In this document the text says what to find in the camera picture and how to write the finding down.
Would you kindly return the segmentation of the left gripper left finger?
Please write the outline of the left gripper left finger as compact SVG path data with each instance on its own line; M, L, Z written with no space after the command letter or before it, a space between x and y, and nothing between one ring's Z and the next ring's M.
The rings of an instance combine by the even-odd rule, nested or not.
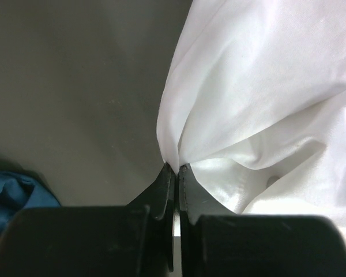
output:
M125 206L24 209L0 237L0 276L168 276L174 190L165 164Z

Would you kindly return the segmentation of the white t shirt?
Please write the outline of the white t shirt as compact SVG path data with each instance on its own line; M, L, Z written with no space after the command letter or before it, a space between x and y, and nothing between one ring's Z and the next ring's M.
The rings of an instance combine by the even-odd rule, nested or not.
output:
M194 1L157 140L232 212L319 214L346 239L346 1Z

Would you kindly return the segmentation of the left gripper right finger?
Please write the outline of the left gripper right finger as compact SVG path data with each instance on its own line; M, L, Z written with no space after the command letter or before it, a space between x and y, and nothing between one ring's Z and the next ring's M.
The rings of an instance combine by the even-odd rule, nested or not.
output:
M320 216L237 215L177 177L183 276L346 276L346 245Z

